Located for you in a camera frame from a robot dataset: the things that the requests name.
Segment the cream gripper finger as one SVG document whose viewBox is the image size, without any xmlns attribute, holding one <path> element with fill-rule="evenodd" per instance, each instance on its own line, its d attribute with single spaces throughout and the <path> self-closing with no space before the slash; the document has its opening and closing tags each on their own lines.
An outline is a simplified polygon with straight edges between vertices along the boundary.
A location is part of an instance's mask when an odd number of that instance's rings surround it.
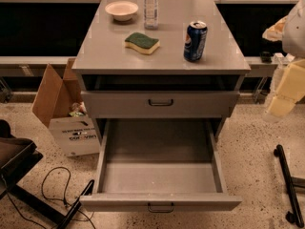
<svg viewBox="0 0 305 229">
<path fill-rule="evenodd" d="M 280 121 L 304 96 L 305 59 L 279 65 L 274 72 L 263 118 L 268 122 Z"/>
</svg>

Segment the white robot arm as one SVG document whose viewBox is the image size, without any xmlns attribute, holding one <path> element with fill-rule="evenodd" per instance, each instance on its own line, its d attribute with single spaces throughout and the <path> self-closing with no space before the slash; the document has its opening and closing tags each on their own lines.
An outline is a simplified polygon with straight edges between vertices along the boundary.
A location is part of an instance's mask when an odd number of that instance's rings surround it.
<svg viewBox="0 0 305 229">
<path fill-rule="evenodd" d="M 289 14 L 264 31 L 265 39 L 281 39 L 282 49 L 294 59 L 279 61 L 266 99 L 263 118 L 276 123 L 305 96 L 305 0 L 299 0 Z"/>
</svg>

